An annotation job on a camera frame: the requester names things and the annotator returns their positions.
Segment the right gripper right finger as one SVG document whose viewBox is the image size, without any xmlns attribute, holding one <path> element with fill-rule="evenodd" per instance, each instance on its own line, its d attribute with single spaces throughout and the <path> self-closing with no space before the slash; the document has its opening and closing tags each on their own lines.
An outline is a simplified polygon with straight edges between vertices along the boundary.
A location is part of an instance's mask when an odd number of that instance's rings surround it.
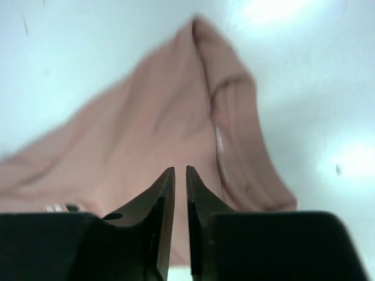
<svg viewBox="0 0 375 281">
<path fill-rule="evenodd" d="M 367 280 L 337 216 L 235 211 L 192 166 L 186 189 L 194 280 Z"/>
</svg>

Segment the pink printed t shirt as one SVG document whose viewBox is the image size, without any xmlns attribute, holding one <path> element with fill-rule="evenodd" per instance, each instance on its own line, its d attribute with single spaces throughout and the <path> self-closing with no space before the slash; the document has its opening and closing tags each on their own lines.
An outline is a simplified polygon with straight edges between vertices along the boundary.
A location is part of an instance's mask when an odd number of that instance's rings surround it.
<svg viewBox="0 0 375 281">
<path fill-rule="evenodd" d="M 294 211 L 262 136 L 255 82 L 224 37 L 193 18 L 125 80 L 1 162 L 1 211 L 103 217 L 175 169 L 170 264 L 190 263 L 186 167 L 238 211 Z"/>
</svg>

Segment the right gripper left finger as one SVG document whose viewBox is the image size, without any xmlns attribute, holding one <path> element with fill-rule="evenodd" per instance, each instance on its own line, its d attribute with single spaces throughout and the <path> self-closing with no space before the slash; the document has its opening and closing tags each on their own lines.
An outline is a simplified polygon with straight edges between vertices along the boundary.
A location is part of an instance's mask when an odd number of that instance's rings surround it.
<svg viewBox="0 0 375 281">
<path fill-rule="evenodd" d="M 166 280 L 175 170 L 99 218 L 91 213 L 1 215 L 2 280 Z"/>
</svg>

